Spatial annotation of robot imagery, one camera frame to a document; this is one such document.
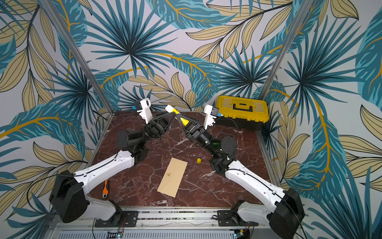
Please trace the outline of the manila paper envelope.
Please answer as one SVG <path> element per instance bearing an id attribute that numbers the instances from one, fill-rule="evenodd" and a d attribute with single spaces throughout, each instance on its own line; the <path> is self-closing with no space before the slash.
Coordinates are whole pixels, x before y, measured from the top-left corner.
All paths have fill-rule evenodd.
<path id="1" fill-rule="evenodd" d="M 187 165 L 185 161 L 172 158 L 157 191 L 175 198 Z"/>

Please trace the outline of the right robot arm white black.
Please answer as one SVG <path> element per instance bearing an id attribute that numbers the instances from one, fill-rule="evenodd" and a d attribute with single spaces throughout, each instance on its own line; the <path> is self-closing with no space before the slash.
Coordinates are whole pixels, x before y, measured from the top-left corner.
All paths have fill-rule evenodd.
<path id="1" fill-rule="evenodd" d="M 262 211 L 252 213 L 249 203 L 240 203 L 237 215 L 241 220 L 269 224 L 282 239 L 292 239 L 297 234 L 305 212 L 295 190 L 273 185 L 245 167 L 236 159 L 237 142 L 232 136 L 215 138 L 196 119 L 182 114 L 175 114 L 175 118 L 185 136 L 212 155 L 210 166 L 216 174 L 239 184 L 265 206 Z"/>

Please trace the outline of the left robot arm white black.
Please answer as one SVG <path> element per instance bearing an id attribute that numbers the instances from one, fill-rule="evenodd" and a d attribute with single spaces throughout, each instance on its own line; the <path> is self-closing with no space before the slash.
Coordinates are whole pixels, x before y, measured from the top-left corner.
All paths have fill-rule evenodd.
<path id="1" fill-rule="evenodd" d="M 49 201 L 62 222 L 99 219 L 119 225 L 123 221 L 121 208 L 112 200 L 99 200 L 88 194 L 107 179 L 142 162 L 148 153 L 146 142 L 164 135 L 175 117 L 174 112 L 159 114 L 141 130 L 120 131 L 118 153 L 83 170 L 58 174 Z"/>

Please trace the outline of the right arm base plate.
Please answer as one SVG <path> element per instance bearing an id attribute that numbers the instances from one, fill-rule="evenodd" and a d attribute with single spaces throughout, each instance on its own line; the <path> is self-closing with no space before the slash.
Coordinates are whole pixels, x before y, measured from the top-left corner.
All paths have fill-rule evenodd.
<path id="1" fill-rule="evenodd" d="M 231 210 L 219 210 L 214 218 L 218 220 L 220 227 L 259 226 L 256 222 L 245 222 L 236 212 Z"/>

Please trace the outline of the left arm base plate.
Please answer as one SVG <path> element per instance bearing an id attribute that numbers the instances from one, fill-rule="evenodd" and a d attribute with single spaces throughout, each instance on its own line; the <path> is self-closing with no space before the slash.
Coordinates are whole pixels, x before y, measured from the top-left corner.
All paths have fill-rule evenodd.
<path id="1" fill-rule="evenodd" d="M 96 219 L 95 227 L 96 228 L 135 228 L 138 211 L 121 211 L 116 212 L 109 220 L 104 221 L 101 219 Z"/>

